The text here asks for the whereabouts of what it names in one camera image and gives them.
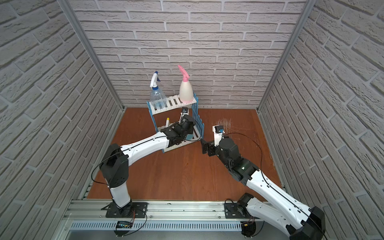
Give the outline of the clear blue spray bottle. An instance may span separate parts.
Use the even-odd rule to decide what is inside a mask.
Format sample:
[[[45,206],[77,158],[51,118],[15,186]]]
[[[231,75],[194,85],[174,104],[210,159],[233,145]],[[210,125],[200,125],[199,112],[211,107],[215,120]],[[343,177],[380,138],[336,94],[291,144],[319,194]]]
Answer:
[[[150,103],[154,106],[155,110],[161,110],[167,106],[167,97],[164,92],[159,88],[158,82],[160,82],[160,79],[158,77],[158,72],[155,71],[150,84]]]

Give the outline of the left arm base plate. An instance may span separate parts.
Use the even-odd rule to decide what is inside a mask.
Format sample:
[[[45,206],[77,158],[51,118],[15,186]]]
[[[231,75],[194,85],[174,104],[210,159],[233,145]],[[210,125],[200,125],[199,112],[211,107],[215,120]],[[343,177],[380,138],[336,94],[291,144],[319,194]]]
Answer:
[[[148,208],[147,202],[132,202],[123,208],[118,208],[114,202],[102,208],[106,210],[106,218],[145,218]]]

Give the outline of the teal pink spray bottle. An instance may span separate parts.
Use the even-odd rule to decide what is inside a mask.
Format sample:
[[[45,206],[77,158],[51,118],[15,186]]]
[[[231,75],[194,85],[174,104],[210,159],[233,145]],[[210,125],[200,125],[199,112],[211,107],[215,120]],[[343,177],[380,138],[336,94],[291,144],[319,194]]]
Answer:
[[[194,135],[193,134],[188,134],[186,136],[186,140],[193,140],[194,139]]]

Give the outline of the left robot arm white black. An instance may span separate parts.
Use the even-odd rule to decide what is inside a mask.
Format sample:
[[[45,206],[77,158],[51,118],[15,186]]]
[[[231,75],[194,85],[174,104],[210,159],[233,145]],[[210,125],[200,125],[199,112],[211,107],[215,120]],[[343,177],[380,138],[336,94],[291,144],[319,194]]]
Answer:
[[[194,118],[184,115],[179,122],[162,129],[151,137],[133,144],[123,146],[112,144],[108,147],[99,169],[106,180],[113,204],[118,210],[130,209],[132,205],[127,188],[129,167],[154,152],[186,141],[187,136],[193,134],[196,124]]]

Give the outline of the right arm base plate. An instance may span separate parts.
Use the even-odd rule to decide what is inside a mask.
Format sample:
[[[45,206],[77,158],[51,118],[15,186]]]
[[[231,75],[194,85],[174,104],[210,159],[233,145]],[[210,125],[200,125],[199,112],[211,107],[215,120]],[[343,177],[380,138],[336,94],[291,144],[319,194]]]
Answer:
[[[252,203],[248,203],[247,206],[238,204],[237,202],[225,202],[224,203],[224,213],[226,219],[242,219],[242,221],[247,221],[249,219],[255,219],[255,221],[260,221],[258,217],[251,216],[248,208],[254,206]]]

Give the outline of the white pink spray bottle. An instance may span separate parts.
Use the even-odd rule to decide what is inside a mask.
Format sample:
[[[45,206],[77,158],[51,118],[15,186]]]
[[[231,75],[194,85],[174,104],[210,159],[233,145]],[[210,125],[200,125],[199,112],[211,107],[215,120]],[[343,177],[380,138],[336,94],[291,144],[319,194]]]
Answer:
[[[192,103],[194,100],[194,93],[192,85],[189,81],[190,76],[182,66],[178,65],[178,68],[183,75],[183,80],[179,90],[179,98],[184,104]]]

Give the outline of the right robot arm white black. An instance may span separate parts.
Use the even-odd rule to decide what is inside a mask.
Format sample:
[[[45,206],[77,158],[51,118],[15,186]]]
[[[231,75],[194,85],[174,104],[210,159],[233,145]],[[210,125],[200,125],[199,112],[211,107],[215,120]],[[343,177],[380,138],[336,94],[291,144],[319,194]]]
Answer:
[[[254,163],[242,157],[238,146],[230,138],[219,143],[201,141],[203,154],[217,156],[230,175],[257,192],[268,204],[245,194],[243,205],[253,217],[274,226],[291,240],[322,240],[326,232],[325,213],[318,207],[310,208],[286,193],[267,178]]]

